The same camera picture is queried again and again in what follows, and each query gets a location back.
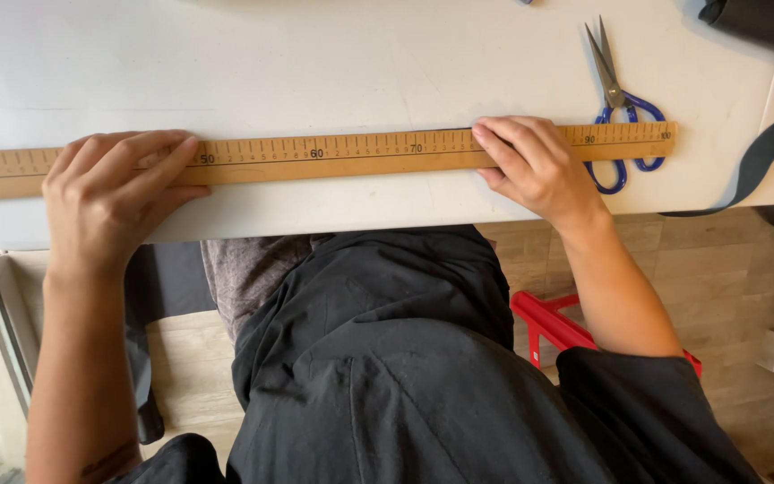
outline wooden ruler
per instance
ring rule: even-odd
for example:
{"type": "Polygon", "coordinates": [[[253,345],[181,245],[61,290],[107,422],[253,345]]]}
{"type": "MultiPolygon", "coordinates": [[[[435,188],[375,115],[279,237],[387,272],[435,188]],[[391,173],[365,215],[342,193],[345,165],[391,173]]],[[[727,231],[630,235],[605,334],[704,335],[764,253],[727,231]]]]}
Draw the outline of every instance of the wooden ruler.
{"type": "MultiPolygon", "coordinates": [[[[558,126],[579,160],[667,156],[673,121],[558,126]]],[[[145,170],[168,155],[138,163],[145,170]]],[[[0,151],[0,199],[36,196],[59,148],[0,151]]],[[[496,166],[469,129],[201,141],[176,184],[214,185],[496,166]]]]}

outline finger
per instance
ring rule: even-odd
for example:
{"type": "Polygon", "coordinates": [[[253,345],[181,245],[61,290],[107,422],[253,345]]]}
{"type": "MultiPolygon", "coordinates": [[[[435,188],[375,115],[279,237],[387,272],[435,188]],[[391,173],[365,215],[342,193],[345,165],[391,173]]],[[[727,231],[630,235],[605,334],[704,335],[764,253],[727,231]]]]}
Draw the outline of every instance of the finger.
{"type": "Polygon", "coordinates": [[[489,189],[495,193],[504,195],[515,203],[521,204],[521,191],[515,186],[500,168],[479,168],[477,173],[489,185],[489,189]]]}
{"type": "Polygon", "coordinates": [[[47,177],[56,177],[59,175],[59,173],[67,170],[67,167],[70,166],[71,162],[73,162],[74,157],[76,157],[77,153],[79,153],[79,150],[82,149],[82,145],[85,145],[85,142],[92,136],[95,135],[90,134],[88,136],[83,136],[80,139],[71,141],[65,145],[61,152],[59,152],[59,156],[56,157],[56,160],[52,162],[52,166],[47,172],[47,177]]]}
{"type": "Polygon", "coordinates": [[[571,160],[572,147],[551,120],[536,116],[507,116],[507,118],[530,127],[558,161],[571,160]]]}
{"type": "Polygon", "coordinates": [[[120,196],[124,202],[141,207],[156,198],[193,159],[198,147],[199,140],[195,136],[185,139],[160,163],[121,187],[120,196]]]}
{"type": "Polygon", "coordinates": [[[92,134],[82,143],[82,148],[68,167],[68,173],[75,176],[87,173],[116,143],[138,133],[139,131],[126,131],[123,133],[92,134]]]}
{"type": "Polygon", "coordinates": [[[536,170],[539,165],[546,163],[550,156],[550,151],[543,145],[531,127],[519,124],[507,118],[489,118],[482,117],[477,123],[486,126],[500,136],[512,143],[516,151],[527,161],[530,166],[536,170]]]}
{"type": "Polygon", "coordinates": [[[180,129],[145,131],[120,138],[91,170],[97,181],[119,185],[136,167],[139,160],[170,145],[180,143],[188,133],[180,129]]]}
{"type": "Polygon", "coordinates": [[[156,200],[147,206],[143,219],[145,237],[185,203],[211,194],[206,186],[174,187],[160,192],[156,200]]]}
{"type": "Polygon", "coordinates": [[[475,124],[471,131],[480,146],[492,157],[500,170],[511,180],[522,183],[533,176],[531,166],[519,153],[507,146],[500,138],[492,133],[481,122],[475,124]]]}

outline hand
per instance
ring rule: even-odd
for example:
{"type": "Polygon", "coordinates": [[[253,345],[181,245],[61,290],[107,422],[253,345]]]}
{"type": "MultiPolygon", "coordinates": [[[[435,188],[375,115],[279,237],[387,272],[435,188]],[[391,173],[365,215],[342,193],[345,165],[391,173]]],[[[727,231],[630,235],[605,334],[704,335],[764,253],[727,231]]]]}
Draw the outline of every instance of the hand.
{"type": "Polygon", "coordinates": [[[551,121],[482,117],[473,133],[500,166],[478,170],[491,190],[548,220],[561,234],[610,221],[593,180],[551,121]]]}
{"type": "Polygon", "coordinates": [[[47,277],[68,284],[123,280],[127,262],[160,222],[210,193],[205,186],[168,187],[197,147],[195,137],[179,130],[94,134],[65,147],[43,183],[47,277]],[[165,159],[133,170],[166,147],[171,153],[165,159]]]}

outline red chair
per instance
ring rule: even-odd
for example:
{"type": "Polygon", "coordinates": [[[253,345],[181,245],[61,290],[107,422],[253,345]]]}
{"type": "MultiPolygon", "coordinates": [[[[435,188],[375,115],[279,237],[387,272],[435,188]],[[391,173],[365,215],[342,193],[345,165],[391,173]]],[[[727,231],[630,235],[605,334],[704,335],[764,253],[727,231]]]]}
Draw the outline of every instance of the red chair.
{"type": "MultiPolygon", "coordinates": [[[[583,346],[596,350],[590,332],[566,316],[560,309],[579,303],[578,295],[571,294],[551,301],[541,301],[527,291],[519,291],[512,296],[510,309],[527,323],[527,339],[531,347],[531,363],[539,368],[539,335],[563,351],[573,346],[583,346]]],[[[683,356],[695,367],[697,377],[701,377],[701,361],[683,350],[683,356]]]]}

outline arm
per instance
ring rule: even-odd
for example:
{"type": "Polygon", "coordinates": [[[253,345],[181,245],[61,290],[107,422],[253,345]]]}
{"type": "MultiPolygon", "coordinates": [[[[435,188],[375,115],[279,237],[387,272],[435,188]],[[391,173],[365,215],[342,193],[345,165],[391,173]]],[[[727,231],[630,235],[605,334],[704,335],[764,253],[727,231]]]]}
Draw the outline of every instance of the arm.
{"type": "Polygon", "coordinates": [[[124,272],[135,249],[207,187],[167,186],[193,158],[181,131],[94,135],[62,150],[44,181],[50,263],[28,412],[29,484],[102,482],[141,462],[124,346],[124,272]],[[169,156],[133,176],[136,162],[169,156]]]}
{"type": "Polygon", "coordinates": [[[480,170],[489,188],[541,215],[563,238],[596,345],[626,355],[682,356],[659,296],[554,124],[527,116],[480,118],[473,131],[500,166],[480,170]]]}

